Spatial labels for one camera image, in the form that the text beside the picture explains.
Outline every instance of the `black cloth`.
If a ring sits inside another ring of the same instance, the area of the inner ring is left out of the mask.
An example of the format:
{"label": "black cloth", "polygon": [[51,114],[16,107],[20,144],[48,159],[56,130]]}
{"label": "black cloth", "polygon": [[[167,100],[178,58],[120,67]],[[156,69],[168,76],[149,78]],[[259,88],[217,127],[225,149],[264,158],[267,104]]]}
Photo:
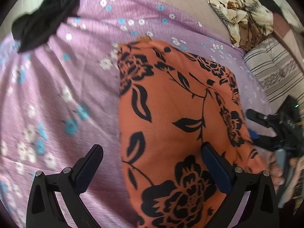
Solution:
{"label": "black cloth", "polygon": [[259,0],[259,2],[263,6],[268,8],[271,12],[278,13],[280,16],[284,18],[281,8],[279,7],[279,5],[276,4],[274,0]]}
{"label": "black cloth", "polygon": [[44,0],[34,13],[16,19],[12,25],[12,34],[14,40],[21,41],[18,52],[33,50],[47,43],[78,4],[79,0]]}

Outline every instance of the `orange floral garment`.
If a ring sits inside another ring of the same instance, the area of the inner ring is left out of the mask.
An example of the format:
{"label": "orange floral garment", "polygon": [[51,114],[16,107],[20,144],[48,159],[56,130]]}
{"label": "orange floral garment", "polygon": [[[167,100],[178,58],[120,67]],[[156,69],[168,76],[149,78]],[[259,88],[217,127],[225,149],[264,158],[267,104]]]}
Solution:
{"label": "orange floral garment", "polygon": [[122,166],[137,226],[202,228],[226,196],[202,161],[203,143],[247,172],[265,169],[234,74],[162,41],[121,45],[118,67]]}

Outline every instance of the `metal screw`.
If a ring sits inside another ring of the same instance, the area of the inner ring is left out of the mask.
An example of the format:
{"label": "metal screw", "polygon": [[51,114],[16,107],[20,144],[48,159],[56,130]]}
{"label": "metal screw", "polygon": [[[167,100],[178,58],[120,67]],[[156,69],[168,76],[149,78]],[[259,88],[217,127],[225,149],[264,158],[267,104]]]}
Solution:
{"label": "metal screw", "polygon": [[40,171],[40,170],[38,170],[38,171],[36,171],[36,173],[35,173],[35,176],[40,176],[42,174],[42,171]]}
{"label": "metal screw", "polygon": [[241,168],[241,167],[235,167],[235,172],[237,172],[237,173],[242,173],[243,172],[243,169]]}
{"label": "metal screw", "polygon": [[263,175],[266,176],[266,177],[268,177],[269,176],[269,172],[267,170],[264,170],[263,171]]}
{"label": "metal screw", "polygon": [[65,167],[64,169],[63,169],[63,173],[64,174],[67,174],[67,173],[70,173],[71,172],[71,168],[70,167]]}

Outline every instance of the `striped pillow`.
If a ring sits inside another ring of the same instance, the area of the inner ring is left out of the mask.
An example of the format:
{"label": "striped pillow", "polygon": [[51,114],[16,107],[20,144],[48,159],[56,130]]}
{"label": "striped pillow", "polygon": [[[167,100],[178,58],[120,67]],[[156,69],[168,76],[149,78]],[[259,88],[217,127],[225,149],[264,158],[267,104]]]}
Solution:
{"label": "striped pillow", "polygon": [[304,114],[304,75],[289,52],[275,38],[268,38],[244,56],[276,111],[287,95],[296,98]]}

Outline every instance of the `purple bedsheet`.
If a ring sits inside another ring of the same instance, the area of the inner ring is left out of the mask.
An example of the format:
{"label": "purple bedsheet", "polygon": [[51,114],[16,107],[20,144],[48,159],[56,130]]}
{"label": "purple bedsheet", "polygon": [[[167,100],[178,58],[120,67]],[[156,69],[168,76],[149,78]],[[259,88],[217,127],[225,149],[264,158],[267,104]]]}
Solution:
{"label": "purple bedsheet", "polygon": [[[58,173],[97,143],[104,160],[81,198],[101,227],[134,227],[120,165],[118,43],[149,35],[217,61],[234,72],[243,110],[269,114],[270,106],[241,51],[172,6],[157,0],[81,0],[75,12],[48,44],[33,51],[17,54],[11,35],[1,44],[0,198],[25,227],[36,170]],[[63,213],[68,217],[66,208]]]}

